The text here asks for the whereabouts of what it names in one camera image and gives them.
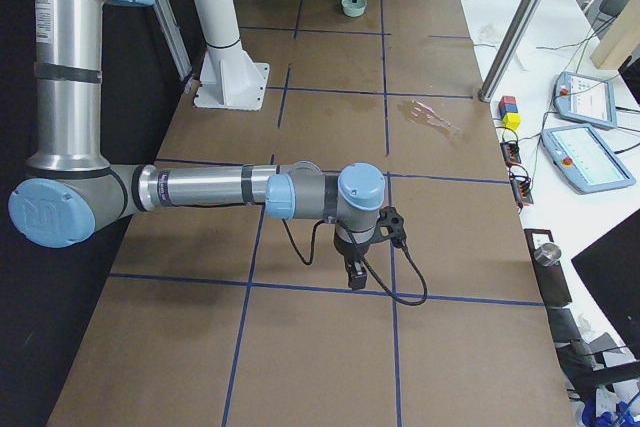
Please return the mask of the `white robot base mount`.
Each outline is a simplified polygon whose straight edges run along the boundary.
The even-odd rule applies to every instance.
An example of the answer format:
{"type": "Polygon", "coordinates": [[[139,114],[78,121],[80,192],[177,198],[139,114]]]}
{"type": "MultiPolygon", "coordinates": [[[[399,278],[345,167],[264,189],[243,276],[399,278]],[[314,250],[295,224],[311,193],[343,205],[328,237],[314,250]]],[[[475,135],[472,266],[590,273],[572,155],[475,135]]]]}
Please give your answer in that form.
{"type": "Polygon", "coordinates": [[[244,50],[233,0],[194,0],[207,51],[194,104],[199,108],[257,111],[270,67],[244,50]]]}

